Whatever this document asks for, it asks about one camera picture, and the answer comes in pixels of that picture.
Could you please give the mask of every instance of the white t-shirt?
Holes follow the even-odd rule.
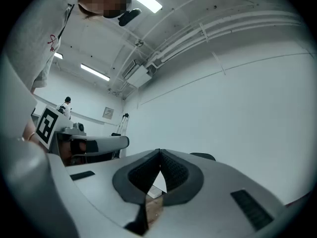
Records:
[[[78,0],[34,0],[12,28],[2,50],[25,86],[45,87],[59,34]]]
[[[59,108],[60,108],[61,106],[65,107],[64,114],[65,114],[65,116],[67,117],[67,119],[70,119],[70,107],[69,107],[69,105],[66,104],[66,103],[60,103],[60,104],[58,104],[58,105],[56,106],[55,109],[56,109],[56,110],[59,110]]]

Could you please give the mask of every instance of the white wall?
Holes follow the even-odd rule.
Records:
[[[65,98],[71,98],[71,120],[80,122],[85,127],[88,136],[110,136],[122,117],[121,99],[109,95],[94,85],[81,80],[67,72],[59,71],[52,65],[48,77],[48,85],[37,88],[35,95],[39,96],[35,114],[41,115],[47,103],[56,106]],[[105,107],[114,109],[112,119],[103,118]]]
[[[285,204],[300,198],[311,190],[317,167],[311,53],[316,49],[303,29],[270,27],[179,55],[127,99],[126,154],[155,148],[209,153]],[[166,190],[162,176],[155,186]]]

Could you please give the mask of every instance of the ceiling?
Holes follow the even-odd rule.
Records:
[[[53,64],[119,97],[127,96],[134,87],[127,84],[121,74],[128,64],[137,59],[146,62],[154,51],[162,51],[180,36],[225,16],[260,10],[292,11],[285,0],[157,0],[163,8],[152,13],[136,0],[133,8],[142,13],[125,27],[118,20],[105,18],[84,19],[75,6],[58,50],[63,60],[54,58]],[[144,45],[135,48],[135,41]],[[104,81],[80,68],[83,63],[107,76]]]

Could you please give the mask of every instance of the bracelet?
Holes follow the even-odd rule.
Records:
[[[31,135],[28,137],[28,141],[31,140],[31,138],[34,136],[35,132],[32,132]]]

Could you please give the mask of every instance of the fluorescent light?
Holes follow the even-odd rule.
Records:
[[[63,59],[63,55],[60,54],[60,53],[57,53],[57,52],[56,52],[56,53],[54,54],[54,56],[57,57],[57,58]]]
[[[81,64],[80,67],[81,67],[82,69],[86,70],[86,71],[89,71],[89,72],[92,73],[93,75],[96,75],[96,76],[98,76],[98,77],[100,77],[100,78],[106,80],[106,81],[109,81],[109,80],[110,80],[109,77],[107,77],[107,76],[105,76],[105,75],[103,75],[103,74],[101,74],[101,73],[95,71],[94,69],[91,69],[91,68],[89,68],[89,67],[87,67],[87,66],[85,66],[85,65],[83,65],[83,64]]]
[[[152,12],[156,13],[159,9],[162,8],[162,5],[160,5],[156,0],[136,0],[146,6],[148,9],[150,9]]]

